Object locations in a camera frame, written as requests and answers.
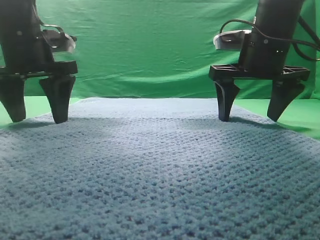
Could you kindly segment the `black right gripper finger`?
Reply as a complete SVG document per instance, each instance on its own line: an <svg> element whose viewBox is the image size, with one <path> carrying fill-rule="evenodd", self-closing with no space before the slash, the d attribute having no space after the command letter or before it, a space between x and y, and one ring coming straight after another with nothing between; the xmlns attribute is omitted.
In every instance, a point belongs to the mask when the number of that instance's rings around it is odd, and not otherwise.
<svg viewBox="0 0 320 240"><path fill-rule="evenodd" d="M305 86L298 80L273 80L267 117L277 122L289 104L304 89Z"/></svg>
<svg viewBox="0 0 320 240"><path fill-rule="evenodd" d="M223 79L214 83L217 94L218 118L222 122L228 122L234 100L240 88L235 84L234 79Z"/></svg>

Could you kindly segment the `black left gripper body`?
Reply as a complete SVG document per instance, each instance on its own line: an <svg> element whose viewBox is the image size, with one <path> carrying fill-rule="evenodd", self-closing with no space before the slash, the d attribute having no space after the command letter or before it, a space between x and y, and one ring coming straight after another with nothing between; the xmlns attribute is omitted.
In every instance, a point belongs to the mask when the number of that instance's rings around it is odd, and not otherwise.
<svg viewBox="0 0 320 240"><path fill-rule="evenodd" d="M5 68L9 74L43 73L45 76L72 75L78 72L77 63L55 61L51 47L41 31L55 28L44 23L34 0L2 0L0 2L0 46Z"/></svg>

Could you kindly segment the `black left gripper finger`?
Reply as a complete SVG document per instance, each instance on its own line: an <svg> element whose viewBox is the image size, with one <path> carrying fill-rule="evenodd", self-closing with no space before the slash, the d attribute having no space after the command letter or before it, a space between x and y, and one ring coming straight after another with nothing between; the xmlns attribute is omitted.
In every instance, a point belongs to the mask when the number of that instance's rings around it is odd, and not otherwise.
<svg viewBox="0 0 320 240"><path fill-rule="evenodd" d="M75 81L76 77L74 75L51 76L39 81L48 99L56 124L68 120L69 103Z"/></svg>
<svg viewBox="0 0 320 240"><path fill-rule="evenodd" d="M14 123L26 118L24 89L25 81L20 77L2 76L0 78L0 102Z"/></svg>

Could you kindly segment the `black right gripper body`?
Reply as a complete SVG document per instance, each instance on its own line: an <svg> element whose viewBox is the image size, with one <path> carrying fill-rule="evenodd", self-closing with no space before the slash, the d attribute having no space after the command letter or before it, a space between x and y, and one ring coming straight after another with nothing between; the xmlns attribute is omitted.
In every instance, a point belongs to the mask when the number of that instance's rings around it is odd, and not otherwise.
<svg viewBox="0 0 320 240"><path fill-rule="evenodd" d="M258 1L254 20L249 23L251 33L244 39L238 62L212 65L211 79L307 80L307 68L285 65L290 46L299 44L293 35L303 4L302 0Z"/></svg>

